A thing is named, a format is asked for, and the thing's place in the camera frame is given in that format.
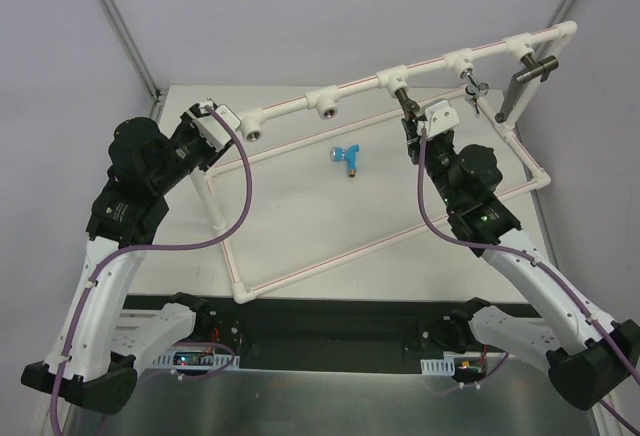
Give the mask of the dark bronze faucet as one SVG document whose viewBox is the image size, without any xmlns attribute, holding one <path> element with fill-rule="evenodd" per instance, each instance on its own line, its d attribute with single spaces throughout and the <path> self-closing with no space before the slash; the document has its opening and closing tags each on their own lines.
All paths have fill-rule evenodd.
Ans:
<svg viewBox="0 0 640 436">
<path fill-rule="evenodd" d="M 420 105 L 408 95 L 405 87 L 397 89 L 393 95 L 403 111 L 405 125 L 411 129 L 415 129 L 418 121 L 423 116 Z"/>
</svg>

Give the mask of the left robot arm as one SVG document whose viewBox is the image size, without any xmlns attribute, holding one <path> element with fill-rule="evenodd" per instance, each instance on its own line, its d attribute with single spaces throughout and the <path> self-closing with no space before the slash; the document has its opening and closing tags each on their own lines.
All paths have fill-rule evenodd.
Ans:
<svg viewBox="0 0 640 436">
<path fill-rule="evenodd" d="M 167 194 L 239 145 L 240 119 L 225 105 L 196 103 L 171 136 L 144 117 L 121 123 L 108 153 L 107 183 L 91 207 L 85 262 L 73 303 L 47 357 L 27 365 L 23 385 L 80 408 L 114 415 L 141 373 L 169 346 L 213 336 L 208 303 L 177 293 L 133 335 L 116 339 L 133 278 L 169 211 Z"/>
</svg>

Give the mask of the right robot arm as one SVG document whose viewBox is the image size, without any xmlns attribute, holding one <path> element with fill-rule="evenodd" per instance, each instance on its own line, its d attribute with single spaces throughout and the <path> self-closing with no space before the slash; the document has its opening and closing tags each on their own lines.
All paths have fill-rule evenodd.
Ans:
<svg viewBox="0 0 640 436">
<path fill-rule="evenodd" d="M 625 379 L 639 377 L 639 326 L 617 321 L 590 302 L 543 257 L 520 221 L 496 197 L 502 181 L 493 149 L 454 148 L 452 130 L 429 136 L 423 117 L 403 118 L 407 152 L 418 168 L 417 198 L 426 210 L 424 180 L 442 198 L 451 232 L 434 233 L 470 249 L 525 297 L 547 328 L 521 322 L 475 298 L 456 315 L 450 338 L 457 352 L 497 347 L 546 374 L 577 409 L 592 408 Z"/>
</svg>

